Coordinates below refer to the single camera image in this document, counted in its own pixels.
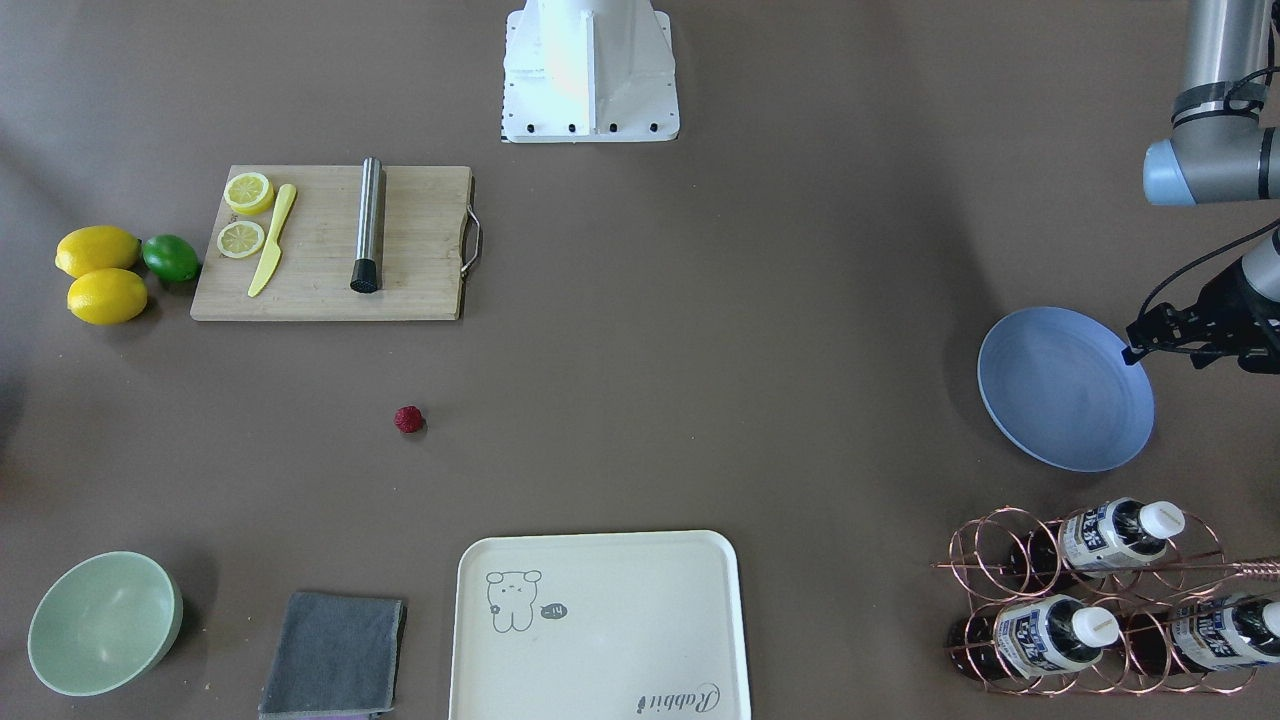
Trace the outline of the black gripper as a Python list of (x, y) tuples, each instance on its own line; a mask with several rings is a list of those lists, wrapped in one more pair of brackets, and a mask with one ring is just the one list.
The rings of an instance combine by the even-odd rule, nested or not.
[(1252, 287), (1242, 265), (1219, 273), (1189, 307), (1161, 302), (1143, 309), (1126, 337), (1126, 365), (1164, 351), (1187, 355), (1194, 369), (1235, 357), (1244, 372), (1279, 373), (1277, 302)]

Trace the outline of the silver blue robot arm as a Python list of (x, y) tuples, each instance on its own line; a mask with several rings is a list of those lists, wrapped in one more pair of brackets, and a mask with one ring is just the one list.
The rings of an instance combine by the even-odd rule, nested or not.
[[(1260, 117), (1277, 88), (1277, 4), (1193, 1), (1171, 135), (1144, 158), (1146, 197), (1158, 206), (1275, 200), (1277, 129)], [(1183, 354), (1202, 369), (1234, 357), (1249, 373), (1279, 370), (1277, 224), (1243, 238), (1247, 251), (1184, 309), (1146, 299), (1126, 328), (1124, 360)]]

